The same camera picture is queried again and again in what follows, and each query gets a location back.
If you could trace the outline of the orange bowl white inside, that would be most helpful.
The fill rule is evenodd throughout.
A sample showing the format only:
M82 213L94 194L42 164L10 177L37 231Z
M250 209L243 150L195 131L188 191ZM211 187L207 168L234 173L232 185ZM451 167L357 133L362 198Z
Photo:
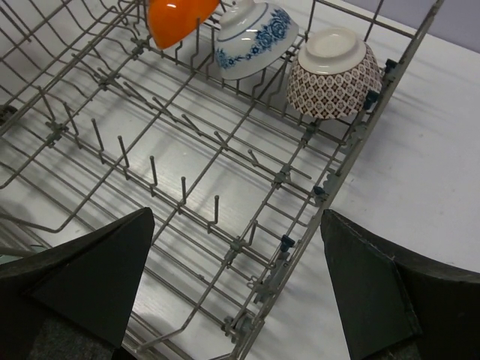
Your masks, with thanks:
M219 4L219 0L150 1L147 22L155 45L165 50L182 41L205 22Z

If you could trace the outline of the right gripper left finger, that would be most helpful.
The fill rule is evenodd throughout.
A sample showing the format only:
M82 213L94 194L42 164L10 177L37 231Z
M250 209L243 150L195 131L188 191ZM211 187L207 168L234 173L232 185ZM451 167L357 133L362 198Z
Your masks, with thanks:
M145 207L1 264L1 358L132 359L122 342L154 229Z

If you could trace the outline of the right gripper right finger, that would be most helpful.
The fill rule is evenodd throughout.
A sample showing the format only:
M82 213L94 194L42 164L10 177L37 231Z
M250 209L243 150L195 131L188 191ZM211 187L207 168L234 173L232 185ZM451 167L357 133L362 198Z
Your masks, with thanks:
M351 359L479 358L479 273L388 241L331 209L320 229Z

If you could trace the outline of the blue floral bowl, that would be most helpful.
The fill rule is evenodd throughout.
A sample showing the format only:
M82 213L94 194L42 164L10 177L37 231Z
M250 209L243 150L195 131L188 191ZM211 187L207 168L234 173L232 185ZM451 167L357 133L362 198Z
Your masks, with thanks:
M240 80L267 68L299 32L294 19L270 2L237 1L219 23L214 58L224 80Z

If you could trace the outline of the grey wire dish rack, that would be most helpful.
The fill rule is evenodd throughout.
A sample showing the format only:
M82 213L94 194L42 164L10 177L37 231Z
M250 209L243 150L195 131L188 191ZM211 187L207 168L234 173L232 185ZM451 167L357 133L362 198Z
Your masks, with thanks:
M140 359L291 359L276 305L320 245L320 216L442 7L415 25L379 2L281 1L295 40L226 80L222 1L158 49L147 1L1 3L1 244L46 249L134 210L153 246L124 340ZM379 94L352 118L312 118L285 97L313 33L349 26L375 51Z

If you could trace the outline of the grey patterned bowl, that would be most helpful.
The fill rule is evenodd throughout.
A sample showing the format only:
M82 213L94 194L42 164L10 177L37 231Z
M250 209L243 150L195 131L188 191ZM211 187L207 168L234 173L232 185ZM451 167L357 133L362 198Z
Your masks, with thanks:
M312 34L288 76L286 100L305 116L344 118L358 113L382 75L372 49L352 30L331 27Z

